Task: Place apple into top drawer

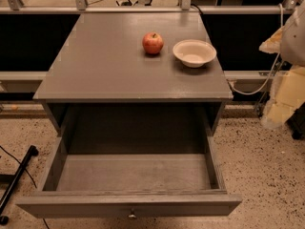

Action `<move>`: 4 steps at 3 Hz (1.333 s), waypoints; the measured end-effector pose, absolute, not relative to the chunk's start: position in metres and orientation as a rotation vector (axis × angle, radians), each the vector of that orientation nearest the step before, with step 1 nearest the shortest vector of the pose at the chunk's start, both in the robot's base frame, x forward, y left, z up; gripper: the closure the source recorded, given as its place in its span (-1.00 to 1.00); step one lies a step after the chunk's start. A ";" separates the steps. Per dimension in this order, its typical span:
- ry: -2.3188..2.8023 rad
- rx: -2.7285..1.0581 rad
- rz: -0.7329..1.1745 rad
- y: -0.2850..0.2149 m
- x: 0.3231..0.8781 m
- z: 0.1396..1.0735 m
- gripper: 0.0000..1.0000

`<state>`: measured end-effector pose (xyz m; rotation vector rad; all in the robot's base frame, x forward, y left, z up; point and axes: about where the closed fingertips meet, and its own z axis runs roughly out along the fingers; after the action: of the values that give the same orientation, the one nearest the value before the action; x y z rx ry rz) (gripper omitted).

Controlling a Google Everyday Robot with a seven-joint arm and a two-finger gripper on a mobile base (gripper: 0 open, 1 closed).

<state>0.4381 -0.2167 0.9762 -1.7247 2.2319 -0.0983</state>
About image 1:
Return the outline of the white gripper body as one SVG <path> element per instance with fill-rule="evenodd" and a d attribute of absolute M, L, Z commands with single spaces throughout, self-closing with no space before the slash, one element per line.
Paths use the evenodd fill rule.
<path fill-rule="evenodd" d="M 280 54 L 292 65 L 305 66 L 305 1 L 295 8 L 284 25 Z"/>

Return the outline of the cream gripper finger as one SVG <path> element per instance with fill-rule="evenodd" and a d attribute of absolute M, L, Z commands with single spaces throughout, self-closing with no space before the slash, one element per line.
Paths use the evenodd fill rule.
<path fill-rule="evenodd" d="M 305 103 L 305 67 L 293 65 L 275 75 L 261 124 L 264 128 L 282 126 Z"/>
<path fill-rule="evenodd" d="M 259 50 L 265 53 L 280 53 L 282 29 L 279 28 L 271 37 L 262 42 Z"/>

